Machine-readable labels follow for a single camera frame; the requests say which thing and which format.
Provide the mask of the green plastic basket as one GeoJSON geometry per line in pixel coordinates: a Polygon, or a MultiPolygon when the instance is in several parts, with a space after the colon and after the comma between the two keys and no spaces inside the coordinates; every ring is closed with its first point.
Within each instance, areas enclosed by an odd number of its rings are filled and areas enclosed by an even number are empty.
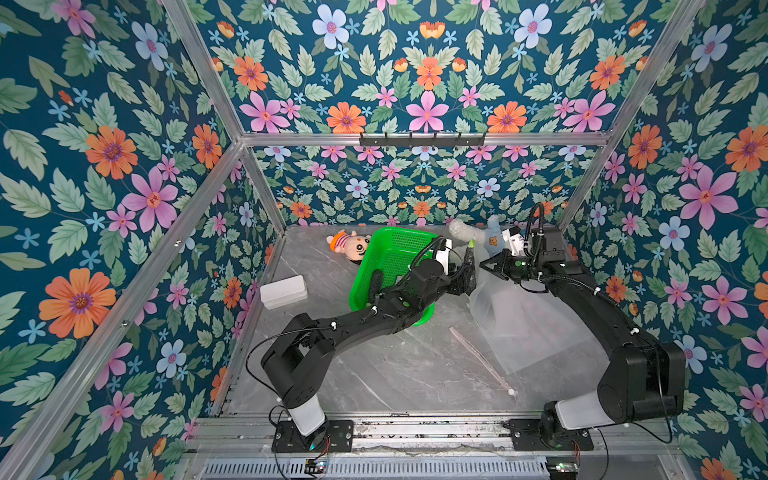
{"type": "Polygon", "coordinates": [[[341,321],[344,328],[384,335],[427,323],[440,297],[408,297],[407,275],[417,254],[432,239],[440,237],[399,227],[376,231],[348,296],[351,313],[341,321]],[[377,302],[369,304],[368,287],[374,270],[381,270],[384,279],[377,302]]]}

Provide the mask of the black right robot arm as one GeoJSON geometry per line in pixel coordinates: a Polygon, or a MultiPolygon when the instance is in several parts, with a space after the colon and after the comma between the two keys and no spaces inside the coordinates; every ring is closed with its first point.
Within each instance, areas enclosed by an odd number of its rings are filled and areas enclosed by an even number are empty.
{"type": "Polygon", "coordinates": [[[669,420],[683,411],[686,356],[663,343],[622,311],[589,269],[569,258],[559,229],[544,225],[527,232],[517,226],[501,234],[502,249],[480,266],[518,285],[535,281],[570,307],[597,339],[608,366],[586,394],[545,405],[539,429],[552,440],[566,432],[669,420]]]}

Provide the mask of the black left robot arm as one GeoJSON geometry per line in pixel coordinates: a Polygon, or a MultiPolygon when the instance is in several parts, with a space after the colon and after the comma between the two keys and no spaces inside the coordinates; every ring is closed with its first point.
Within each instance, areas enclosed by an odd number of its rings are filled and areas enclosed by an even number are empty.
{"type": "Polygon", "coordinates": [[[318,392],[334,357],[414,326],[446,294],[471,294],[476,288],[474,246],[471,241],[454,265],[448,239],[440,235],[415,253],[401,254],[399,261],[392,259],[393,251],[369,256],[360,269],[368,278],[360,309],[322,319],[303,313],[272,337],[260,365],[303,439],[315,440],[327,429],[318,392]]]}

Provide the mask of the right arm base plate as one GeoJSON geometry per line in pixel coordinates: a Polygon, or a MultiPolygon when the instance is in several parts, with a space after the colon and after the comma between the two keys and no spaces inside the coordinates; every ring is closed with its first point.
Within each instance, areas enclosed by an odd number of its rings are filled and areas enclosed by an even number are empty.
{"type": "Polygon", "coordinates": [[[587,430],[565,430],[558,424],[541,419],[509,419],[509,430],[516,451],[593,451],[594,443],[587,430]]]}

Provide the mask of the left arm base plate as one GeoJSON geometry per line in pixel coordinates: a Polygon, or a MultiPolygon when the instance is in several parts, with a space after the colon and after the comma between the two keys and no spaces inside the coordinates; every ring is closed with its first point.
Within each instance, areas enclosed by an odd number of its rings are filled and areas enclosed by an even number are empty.
{"type": "Polygon", "coordinates": [[[304,437],[290,420],[277,423],[272,442],[273,453],[349,453],[355,424],[352,420],[328,420],[318,433],[304,437]]]}

